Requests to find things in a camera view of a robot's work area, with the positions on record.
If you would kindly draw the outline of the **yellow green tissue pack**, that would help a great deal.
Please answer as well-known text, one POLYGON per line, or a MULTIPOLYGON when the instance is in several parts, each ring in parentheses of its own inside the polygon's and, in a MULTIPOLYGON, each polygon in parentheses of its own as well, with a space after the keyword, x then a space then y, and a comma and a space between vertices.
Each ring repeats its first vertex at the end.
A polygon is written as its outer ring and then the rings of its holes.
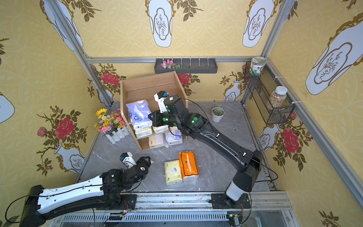
POLYGON ((182 183, 182 173, 179 160, 164 163, 165 181, 167 185, 182 183))

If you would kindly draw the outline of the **purple tissue pack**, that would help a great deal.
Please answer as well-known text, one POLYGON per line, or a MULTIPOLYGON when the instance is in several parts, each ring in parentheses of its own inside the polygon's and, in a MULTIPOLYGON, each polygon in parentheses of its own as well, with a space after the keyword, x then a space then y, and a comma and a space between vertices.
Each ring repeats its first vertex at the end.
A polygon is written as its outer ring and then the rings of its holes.
POLYGON ((135 130, 145 129, 152 126, 152 121, 148 118, 151 111, 146 100, 139 100, 126 104, 126 107, 129 112, 131 124, 135 130))

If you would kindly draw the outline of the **orange tissue pack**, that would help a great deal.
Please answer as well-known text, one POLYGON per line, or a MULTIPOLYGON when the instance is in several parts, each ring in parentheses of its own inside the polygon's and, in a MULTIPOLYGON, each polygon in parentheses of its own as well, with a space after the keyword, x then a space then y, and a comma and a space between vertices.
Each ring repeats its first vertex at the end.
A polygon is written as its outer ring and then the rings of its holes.
POLYGON ((190 182, 198 179, 198 165, 195 159, 195 154, 192 151, 180 152, 179 163, 183 182, 190 182))

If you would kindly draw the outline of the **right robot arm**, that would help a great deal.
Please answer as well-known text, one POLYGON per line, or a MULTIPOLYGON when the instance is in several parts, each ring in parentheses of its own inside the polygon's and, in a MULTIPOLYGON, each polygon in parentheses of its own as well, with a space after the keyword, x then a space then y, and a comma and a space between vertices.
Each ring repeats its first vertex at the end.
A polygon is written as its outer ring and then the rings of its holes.
POLYGON ((199 113, 191 113, 178 95, 164 100, 166 111, 148 114, 152 125, 177 127, 185 136, 213 148, 228 160, 237 170, 232 182, 224 193, 224 200, 237 203, 244 193, 250 193, 262 169, 263 154, 238 145, 214 128, 210 121, 199 113))

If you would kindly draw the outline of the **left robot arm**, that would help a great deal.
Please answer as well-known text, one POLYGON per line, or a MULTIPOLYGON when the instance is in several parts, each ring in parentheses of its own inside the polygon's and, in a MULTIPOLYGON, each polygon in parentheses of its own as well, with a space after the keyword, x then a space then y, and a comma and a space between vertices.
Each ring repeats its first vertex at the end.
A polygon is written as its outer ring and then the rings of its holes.
POLYGON ((86 209, 117 210, 134 205, 135 196, 123 196, 148 174, 150 157, 140 157, 129 169, 111 169, 84 182, 45 189, 33 186, 26 197, 21 227, 39 227, 47 220, 86 209))

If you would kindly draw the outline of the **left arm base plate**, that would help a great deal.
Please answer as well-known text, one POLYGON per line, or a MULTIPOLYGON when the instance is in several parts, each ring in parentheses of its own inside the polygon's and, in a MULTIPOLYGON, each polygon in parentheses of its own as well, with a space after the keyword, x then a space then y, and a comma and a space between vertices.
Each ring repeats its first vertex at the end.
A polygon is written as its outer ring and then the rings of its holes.
POLYGON ((136 194, 120 194, 114 210, 134 210, 136 207, 136 194))

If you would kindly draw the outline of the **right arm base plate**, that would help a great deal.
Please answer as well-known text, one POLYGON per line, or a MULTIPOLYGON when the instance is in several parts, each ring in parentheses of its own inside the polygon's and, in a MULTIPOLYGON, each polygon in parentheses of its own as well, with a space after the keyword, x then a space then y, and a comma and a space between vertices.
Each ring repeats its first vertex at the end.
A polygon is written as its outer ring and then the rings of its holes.
POLYGON ((232 200, 226 194, 211 194, 209 203, 212 204, 213 209, 251 208, 251 201, 248 194, 242 194, 237 201, 232 200))

